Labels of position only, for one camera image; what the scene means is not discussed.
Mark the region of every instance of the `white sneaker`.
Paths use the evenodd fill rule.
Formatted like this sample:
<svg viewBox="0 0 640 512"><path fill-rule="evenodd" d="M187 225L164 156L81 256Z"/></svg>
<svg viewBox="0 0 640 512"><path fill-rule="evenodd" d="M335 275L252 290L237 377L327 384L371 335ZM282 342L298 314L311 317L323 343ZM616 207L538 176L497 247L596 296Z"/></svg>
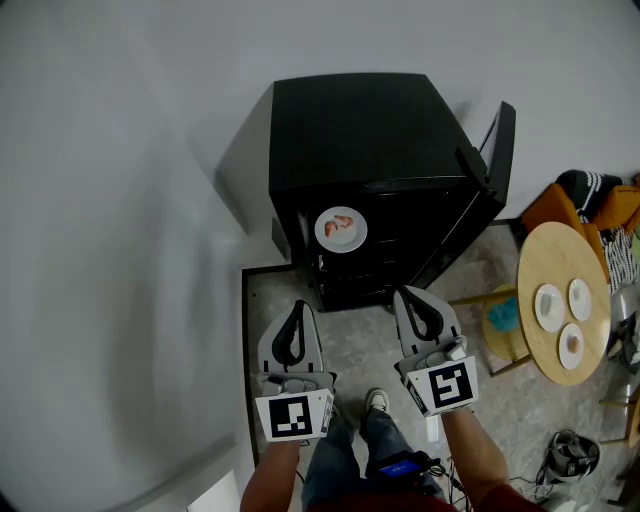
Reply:
<svg viewBox="0 0 640 512"><path fill-rule="evenodd" d="M379 411L389 414L389 395L380 388L375 388L369 391L367 395L366 409L378 409Z"/></svg>

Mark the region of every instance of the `left arm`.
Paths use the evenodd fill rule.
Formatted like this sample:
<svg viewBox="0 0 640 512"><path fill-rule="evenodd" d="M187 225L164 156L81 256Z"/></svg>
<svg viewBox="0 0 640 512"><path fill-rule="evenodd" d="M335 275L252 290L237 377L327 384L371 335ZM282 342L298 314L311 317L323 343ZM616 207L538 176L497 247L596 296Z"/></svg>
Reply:
<svg viewBox="0 0 640 512"><path fill-rule="evenodd" d="M271 443L242 495L240 512L286 512L299 453L300 441Z"/></svg>

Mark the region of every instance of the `white plate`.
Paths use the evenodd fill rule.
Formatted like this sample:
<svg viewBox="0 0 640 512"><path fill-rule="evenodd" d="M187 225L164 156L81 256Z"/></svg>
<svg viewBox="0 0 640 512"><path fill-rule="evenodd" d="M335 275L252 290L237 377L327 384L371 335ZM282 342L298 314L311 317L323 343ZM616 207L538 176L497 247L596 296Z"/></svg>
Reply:
<svg viewBox="0 0 640 512"><path fill-rule="evenodd" d="M574 279L569 285L569 307L571 313L581 322L591 315L591 292L582 279Z"/></svg>
<svg viewBox="0 0 640 512"><path fill-rule="evenodd" d="M340 220L336 216L348 217L353 220L353 224L348 226L348 222ZM327 237L325 225L328 222L334 222L337 229L332 229ZM318 216L313 231L318 243L328 251L351 252L360 247L367 238L367 221L353 208L334 206Z"/></svg>
<svg viewBox="0 0 640 512"><path fill-rule="evenodd" d="M556 332L564 323L564 300L560 290L552 284L543 284L536 292L536 318L547 332Z"/></svg>
<svg viewBox="0 0 640 512"><path fill-rule="evenodd" d="M570 349L570 343L577 343L577 346ZM558 342L558 354L560 362L567 370L574 370L582 361L584 355L584 336L582 330L576 324L568 324L560 333Z"/></svg>

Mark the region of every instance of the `jeans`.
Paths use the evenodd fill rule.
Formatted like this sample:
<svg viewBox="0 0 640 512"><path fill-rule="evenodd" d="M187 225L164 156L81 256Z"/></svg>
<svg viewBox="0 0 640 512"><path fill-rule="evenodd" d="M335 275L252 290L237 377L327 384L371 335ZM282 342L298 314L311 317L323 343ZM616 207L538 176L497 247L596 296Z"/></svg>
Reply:
<svg viewBox="0 0 640 512"><path fill-rule="evenodd" d="M369 410L360 428L360 435L369 448L367 475L373 462L405 450L413 452L391 416L378 409ZM303 510L346 494L384 492L385 488L389 489L389 480L385 478L360 478L360 468L351 448L353 437L353 427L345 419L335 416L331 420L327 437L318 441L311 458L302 489ZM422 484L427 494L443 499L442 489L429 473L423 476Z"/></svg>

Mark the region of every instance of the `gray floor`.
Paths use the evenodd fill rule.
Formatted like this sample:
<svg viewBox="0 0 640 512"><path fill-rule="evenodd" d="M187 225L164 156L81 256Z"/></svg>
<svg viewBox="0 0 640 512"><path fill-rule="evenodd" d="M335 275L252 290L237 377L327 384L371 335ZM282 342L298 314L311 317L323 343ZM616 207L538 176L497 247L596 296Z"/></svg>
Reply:
<svg viewBox="0 0 640 512"><path fill-rule="evenodd" d="M445 300L488 293L501 284L515 282L517 258L518 250L508 227L490 227L429 291ZM259 391L255 379L258 373L255 350L263 331L296 299L302 298L312 307L314 301L305 282L294 272L251 276L247 297L251 382L256 396ZM456 312L469 340L469 352L476 356L478 366L480 400L472 409L504 452L512 477L535 478L544 449L558 430L570 428L598 440L624 436L626 411L598 404L605 396L624 395L631 389L627 387L631 379L621 367L603 361L591 378L572 388L552 383L534 364L491 378L489 368L496 370L506 363L491 354L483 342L481 307L460 306ZM446 460L449 451L442 429L438 442L427 442L426 422L393 369L402 358L393 315L383 307L371 307L337 313L316 312L315 316L325 366L338 374L337 400L343 404L347 417L356 422L363 413L362 401L367 391L382 387L392 402L391 415L409 444ZM255 428L262 452L266 445L262 428L259 423ZM313 448L312 442L301 450L298 468L303 475ZM359 436L353 450L364 471L367 448ZM601 499L617 498L619 485L615 475L630 458L631 450L626 445L605 446L595 474L573 487L556 488L555 492L570 494L579 504L592 503L589 510L620 510L608 507ZM291 510L300 509L300 491L300 482L296 481Z"/></svg>

